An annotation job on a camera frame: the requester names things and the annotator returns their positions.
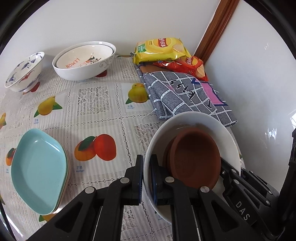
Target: snack package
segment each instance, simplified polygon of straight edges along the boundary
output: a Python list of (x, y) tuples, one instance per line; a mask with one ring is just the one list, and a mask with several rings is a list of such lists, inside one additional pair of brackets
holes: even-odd
[(153, 65), (174, 72), (190, 74), (198, 80), (209, 81), (204, 70), (203, 61), (195, 56), (191, 56), (190, 58), (184, 56), (174, 61), (157, 61)]
[(175, 60), (182, 56), (191, 57), (181, 40), (176, 38), (153, 39), (137, 43), (133, 62)]

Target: turquoise plate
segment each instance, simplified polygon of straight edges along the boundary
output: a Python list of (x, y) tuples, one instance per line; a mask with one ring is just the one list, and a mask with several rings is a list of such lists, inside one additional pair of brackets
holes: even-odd
[(30, 129), (13, 156), (11, 178), (25, 203), (47, 215), (58, 205), (67, 169), (66, 154), (58, 141), (39, 129)]

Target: wooden trim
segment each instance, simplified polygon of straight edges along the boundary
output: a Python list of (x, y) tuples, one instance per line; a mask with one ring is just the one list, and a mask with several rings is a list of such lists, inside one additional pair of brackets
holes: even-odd
[(221, 0), (212, 22), (209, 24), (194, 56), (207, 62), (209, 56), (221, 38), (229, 20), (235, 11), (239, 0)]

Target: wall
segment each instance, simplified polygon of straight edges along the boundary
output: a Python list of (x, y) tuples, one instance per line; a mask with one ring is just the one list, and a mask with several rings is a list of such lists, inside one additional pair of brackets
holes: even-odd
[(296, 126), (296, 60), (274, 28), (240, 1), (205, 65), (238, 119), (246, 168), (280, 191)]
[(37, 51), (55, 56), (85, 41), (111, 42), (118, 54), (129, 54), (138, 41), (177, 37), (193, 54), (219, 2), (50, 0), (18, 29), (0, 55), (1, 81)]

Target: folded cloth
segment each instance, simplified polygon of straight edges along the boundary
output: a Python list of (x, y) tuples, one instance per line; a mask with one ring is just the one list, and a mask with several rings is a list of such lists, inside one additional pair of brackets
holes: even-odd
[(139, 65), (136, 70), (159, 119), (168, 119), (185, 111), (199, 111), (216, 118), (225, 127), (237, 122), (210, 82), (177, 72), (143, 73)]

